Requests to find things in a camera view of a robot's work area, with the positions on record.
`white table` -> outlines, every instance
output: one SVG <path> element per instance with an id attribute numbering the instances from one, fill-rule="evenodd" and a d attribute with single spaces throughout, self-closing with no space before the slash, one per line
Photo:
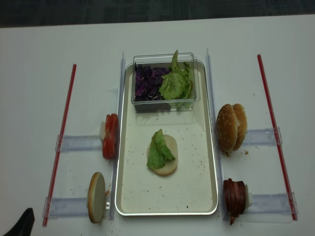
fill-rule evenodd
<path id="1" fill-rule="evenodd" d="M 310 234 L 315 219 L 314 23 L 314 15 L 305 15 L 0 29 L 0 235 L 28 207 L 35 213 L 32 235 Z M 299 220 L 230 227 L 218 217 L 219 208 L 206 217 L 125 218 L 116 212 L 114 221 L 100 226 L 71 218 L 50 219 L 42 227 L 72 65 L 78 68 L 65 134 L 97 134 L 99 121 L 116 111 L 122 51 L 128 65 L 134 55 L 175 49 L 204 59 L 207 48 L 214 78 L 229 76 L 227 65 L 237 71 L 246 71 L 248 63 L 257 66 L 252 59 L 262 54 Z M 111 101 L 99 97 L 103 88 Z M 91 112 L 81 112 L 80 106 Z M 87 170 L 81 176 L 86 185 L 93 170 L 73 168 Z M 65 181 L 71 177 L 58 174 Z"/>

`top bun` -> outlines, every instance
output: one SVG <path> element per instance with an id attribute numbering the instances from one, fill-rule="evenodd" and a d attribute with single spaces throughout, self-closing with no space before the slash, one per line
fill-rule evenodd
<path id="1" fill-rule="evenodd" d="M 217 133 L 221 150 L 229 153 L 240 148 L 247 133 L 247 118 L 241 104 L 226 104 L 221 108 Z"/>

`bun slice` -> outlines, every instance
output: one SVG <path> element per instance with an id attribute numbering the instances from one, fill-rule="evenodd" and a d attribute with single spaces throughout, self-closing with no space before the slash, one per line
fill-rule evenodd
<path id="1" fill-rule="evenodd" d="M 239 149 L 247 133 L 247 117 L 241 104 L 224 105 L 217 117 L 220 149 L 229 153 Z"/>
<path id="2" fill-rule="evenodd" d="M 102 221 L 105 206 L 105 180 L 100 172 L 92 176 L 88 192 L 88 212 L 94 224 Z"/>
<path id="3" fill-rule="evenodd" d="M 172 136 L 167 135 L 167 134 L 164 134 L 164 138 L 165 138 L 166 146 L 171 151 L 171 153 L 174 155 L 175 160 L 173 160 L 173 161 L 166 161 L 165 162 L 165 166 L 163 166 L 162 168 L 152 170 L 152 171 L 154 171 L 156 174 L 158 174 L 160 176 L 168 176 L 171 173 L 173 173 L 176 170 L 177 163 L 178 163 L 178 154 L 177 154 L 177 143 L 176 143 L 176 140 Z M 149 147 L 147 149 L 147 158 L 149 158 L 150 146 L 151 146 L 151 144 L 149 145 Z"/>

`black object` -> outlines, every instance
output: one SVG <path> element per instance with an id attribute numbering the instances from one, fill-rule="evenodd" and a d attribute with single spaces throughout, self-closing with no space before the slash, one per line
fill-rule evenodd
<path id="1" fill-rule="evenodd" d="M 32 208 L 27 208 L 18 222 L 4 236 L 30 236 L 35 222 Z"/>

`gray carpet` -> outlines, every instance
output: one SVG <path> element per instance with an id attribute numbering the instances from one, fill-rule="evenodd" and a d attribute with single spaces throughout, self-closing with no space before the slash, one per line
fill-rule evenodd
<path id="1" fill-rule="evenodd" d="M 315 0 L 0 0 L 0 27 L 315 13 Z"/>

